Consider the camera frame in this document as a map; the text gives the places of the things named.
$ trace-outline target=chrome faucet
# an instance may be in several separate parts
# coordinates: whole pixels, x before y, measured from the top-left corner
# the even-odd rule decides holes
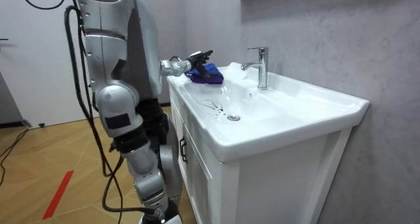
[[[268,47],[252,47],[248,48],[258,49],[259,59],[257,62],[250,62],[241,65],[242,70],[248,70],[250,67],[258,67],[258,89],[267,90],[268,89]]]

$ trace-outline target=herringbone floor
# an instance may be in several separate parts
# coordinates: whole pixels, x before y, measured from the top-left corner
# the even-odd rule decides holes
[[[164,108],[170,114],[170,108]],[[111,139],[96,121],[105,151]],[[0,129],[0,152],[10,146],[24,128]],[[106,153],[114,167],[119,154]],[[107,178],[102,176],[100,157],[86,121],[54,125],[28,131],[3,164],[5,182],[0,187],[0,223],[4,224],[116,224],[118,213],[102,209],[101,198]],[[66,172],[74,171],[54,215],[42,220]],[[139,206],[133,178],[124,164],[117,173],[124,205]],[[119,207],[112,184],[108,205]],[[195,224],[188,195],[180,204],[184,224]],[[140,213],[123,214],[122,223],[137,224]]]

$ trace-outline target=faucet handle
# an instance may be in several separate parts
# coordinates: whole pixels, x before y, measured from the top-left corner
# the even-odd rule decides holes
[[[248,50],[258,49],[259,54],[267,54],[269,48],[268,47],[250,47]]]

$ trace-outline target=purple cloth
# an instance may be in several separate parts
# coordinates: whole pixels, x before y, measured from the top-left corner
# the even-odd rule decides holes
[[[209,73],[210,77],[205,78],[200,75],[198,70],[190,70],[185,72],[185,75],[191,79],[194,83],[208,83],[208,84],[221,84],[223,83],[223,75],[219,72],[216,65],[208,63],[203,65],[205,70]]]

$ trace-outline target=white sink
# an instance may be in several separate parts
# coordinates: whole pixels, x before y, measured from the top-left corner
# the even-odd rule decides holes
[[[268,90],[260,91],[258,70],[243,71],[234,62],[219,70],[221,85],[192,83],[186,76],[168,80],[214,141],[209,148],[221,162],[351,128],[369,106],[367,100],[273,73]],[[231,114],[240,120],[229,120]]]

